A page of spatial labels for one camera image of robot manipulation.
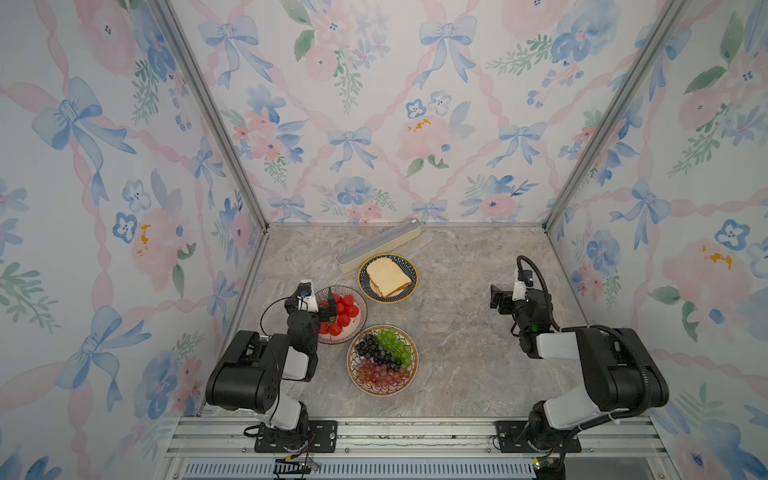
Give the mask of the plastic wrap dispenser box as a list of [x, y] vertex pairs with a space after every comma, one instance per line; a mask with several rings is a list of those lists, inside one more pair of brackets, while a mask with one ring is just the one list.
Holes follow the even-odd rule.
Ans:
[[338, 269], [342, 274], [356, 271], [369, 258], [388, 253], [414, 240], [421, 235], [422, 229], [422, 222], [417, 219], [411, 219], [364, 239], [336, 255]]

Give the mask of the blue yellow-rimmed plate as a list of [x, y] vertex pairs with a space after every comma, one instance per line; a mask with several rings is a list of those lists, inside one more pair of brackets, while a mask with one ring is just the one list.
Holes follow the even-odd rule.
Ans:
[[414, 264], [405, 257], [392, 253], [378, 254], [360, 267], [358, 283], [371, 300], [394, 304], [413, 294], [419, 275]]

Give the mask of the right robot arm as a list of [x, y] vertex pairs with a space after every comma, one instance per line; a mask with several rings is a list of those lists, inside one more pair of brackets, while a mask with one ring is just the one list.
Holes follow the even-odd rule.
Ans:
[[502, 452], [579, 452], [578, 433], [668, 402], [667, 382], [633, 329], [557, 330], [551, 295], [522, 282], [511, 291], [491, 286], [490, 308], [513, 319], [511, 332], [528, 358], [576, 361], [582, 375], [573, 389], [534, 404], [527, 420], [497, 421]]

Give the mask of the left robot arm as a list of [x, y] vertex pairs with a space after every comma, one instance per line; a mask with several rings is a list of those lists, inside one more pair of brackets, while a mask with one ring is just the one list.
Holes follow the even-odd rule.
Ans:
[[205, 391], [206, 402], [229, 411], [255, 413], [258, 423], [244, 429], [260, 454], [333, 453], [338, 423], [312, 420], [307, 406], [281, 390], [288, 382], [310, 382], [319, 363], [322, 327], [337, 314], [333, 294], [317, 300], [309, 281], [280, 300], [288, 314], [287, 332], [271, 335], [238, 331], [213, 369]]

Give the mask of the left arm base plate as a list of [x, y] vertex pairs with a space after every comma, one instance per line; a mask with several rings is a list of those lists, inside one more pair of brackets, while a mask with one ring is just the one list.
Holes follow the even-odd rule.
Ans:
[[263, 454], [334, 453], [338, 423], [334, 420], [309, 420], [291, 431], [258, 425], [254, 452]]

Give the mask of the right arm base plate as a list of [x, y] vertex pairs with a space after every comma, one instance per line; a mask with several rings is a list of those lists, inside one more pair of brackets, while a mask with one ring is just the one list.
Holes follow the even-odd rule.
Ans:
[[494, 423], [497, 446], [502, 453], [581, 453], [578, 438], [564, 445], [566, 430], [550, 428], [546, 423], [532, 424], [523, 420], [500, 420]]

